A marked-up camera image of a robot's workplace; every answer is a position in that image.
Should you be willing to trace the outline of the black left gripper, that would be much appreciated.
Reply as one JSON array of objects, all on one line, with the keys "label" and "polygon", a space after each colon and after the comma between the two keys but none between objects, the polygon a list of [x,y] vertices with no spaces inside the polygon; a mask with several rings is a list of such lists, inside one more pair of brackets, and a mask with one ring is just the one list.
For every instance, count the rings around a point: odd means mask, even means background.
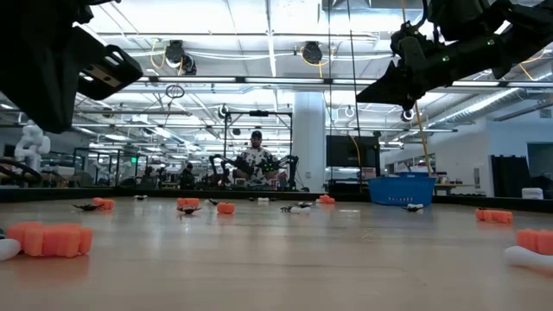
[{"label": "black left gripper", "polygon": [[102,100],[143,77],[122,48],[80,27],[22,26],[0,35],[14,45],[0,48],[0,92],[46,131],[72,127],[77,94]]}]

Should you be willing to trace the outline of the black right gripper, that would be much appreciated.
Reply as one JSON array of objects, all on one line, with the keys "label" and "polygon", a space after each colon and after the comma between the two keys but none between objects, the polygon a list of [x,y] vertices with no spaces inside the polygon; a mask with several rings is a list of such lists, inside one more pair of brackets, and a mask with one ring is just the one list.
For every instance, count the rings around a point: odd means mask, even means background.
[{"label": "black right gripper", "polygon": [[410,23],[399,31],[395,51],[383,76],[356,95],[360,103],[399,105],[411,110],[411,94],[423,94],[440,86],[497,65],[497,36],[483,35],[450,44],[433,42]]}]

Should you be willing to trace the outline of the blue plastic basket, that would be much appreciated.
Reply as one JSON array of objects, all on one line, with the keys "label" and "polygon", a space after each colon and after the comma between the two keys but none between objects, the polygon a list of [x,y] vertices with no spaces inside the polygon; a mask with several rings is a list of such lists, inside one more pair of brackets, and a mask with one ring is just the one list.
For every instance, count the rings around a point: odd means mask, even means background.
[{"label": "blue plastic basket", "polygon": [[373,203],[387,206],[430,205],[435,177],[426,174],[406,173],[397,177],[380,176],[368,181]]}]

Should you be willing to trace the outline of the black display screen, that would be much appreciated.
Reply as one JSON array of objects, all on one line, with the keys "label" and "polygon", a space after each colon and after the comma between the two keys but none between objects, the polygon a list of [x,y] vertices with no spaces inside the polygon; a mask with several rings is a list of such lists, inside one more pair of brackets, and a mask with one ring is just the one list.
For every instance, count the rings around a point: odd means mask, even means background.
[{"label": "black display screen", "polygon": [[326,136],[328,167],[377,168],[379,141],[374,136]]}]

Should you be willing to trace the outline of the white building column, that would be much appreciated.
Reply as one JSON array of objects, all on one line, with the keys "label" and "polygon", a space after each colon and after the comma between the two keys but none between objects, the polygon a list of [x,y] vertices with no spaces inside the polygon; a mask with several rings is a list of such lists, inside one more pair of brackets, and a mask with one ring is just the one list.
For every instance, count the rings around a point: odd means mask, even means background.
[{"label": "white building column", "polygon": [[296,92],[293,105],[292,154],[299,158],[296,175],[310,193],[325,183],[326,106],[320,92]]}]

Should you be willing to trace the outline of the ceiling light strip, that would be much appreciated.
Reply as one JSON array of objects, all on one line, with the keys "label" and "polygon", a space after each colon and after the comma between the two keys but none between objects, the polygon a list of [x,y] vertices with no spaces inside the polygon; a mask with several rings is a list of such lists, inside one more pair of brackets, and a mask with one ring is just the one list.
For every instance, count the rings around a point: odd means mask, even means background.
[{"label": "ceiling light strip", "polygon": [[[375,79],[321,79],[321,78],[255,78],[255,77],[157,77],[140,78],[137,83],[230,83],[230,84],[265,84],[265,85],[344,85],[369,86]],[[454,87],[523,87],[523,88],[553,88],[553,81],[504,81],[504,80],[459,80],[454,81]]]}]

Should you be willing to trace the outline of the black partition panel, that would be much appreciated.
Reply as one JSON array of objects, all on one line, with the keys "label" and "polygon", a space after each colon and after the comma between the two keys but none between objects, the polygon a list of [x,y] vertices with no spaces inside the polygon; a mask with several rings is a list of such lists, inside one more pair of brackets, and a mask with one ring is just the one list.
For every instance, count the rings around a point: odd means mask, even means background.
[{"label": "black partition panel", "polygon": [[495,197],[521,198],[522,189],[529,187],[531,176],[524,156],[491,156]]}]

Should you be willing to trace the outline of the person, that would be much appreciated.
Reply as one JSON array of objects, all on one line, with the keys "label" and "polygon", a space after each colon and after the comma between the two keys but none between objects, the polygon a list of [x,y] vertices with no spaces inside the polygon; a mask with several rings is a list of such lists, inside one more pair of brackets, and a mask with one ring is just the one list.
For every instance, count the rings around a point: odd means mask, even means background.
[{"label": "person", "polygon": [[181,190],[194,188],[195,177],[193,174],[193,168],[194,168],[193,164],[189,162],[186,165],[186,167],[182,170],[180,179],[179,179]]},{"label": "person", "polygon": [[263,135],[259,130],[251,133],[251,145],[244,149],[239,158],[244,162],[249,170],[244,171],[236,168],[237,177],[244,178],[247,187],[256,189],[269,189],[270,180],[274,179],[278,173],[277,170],[263,170],[263,162],[271,162],[274,156],[262,146]]}]

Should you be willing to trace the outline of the black framed enclosure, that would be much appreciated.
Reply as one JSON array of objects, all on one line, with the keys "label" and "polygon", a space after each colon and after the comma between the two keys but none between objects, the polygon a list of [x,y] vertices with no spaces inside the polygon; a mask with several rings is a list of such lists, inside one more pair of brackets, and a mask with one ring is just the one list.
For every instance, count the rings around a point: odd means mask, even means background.
[{"label": "black framed enclosure", "polygon": [[73,150],[74,179],[80,187],[116,187],[141,176],[149,159],[127,149],[78,147]]}]

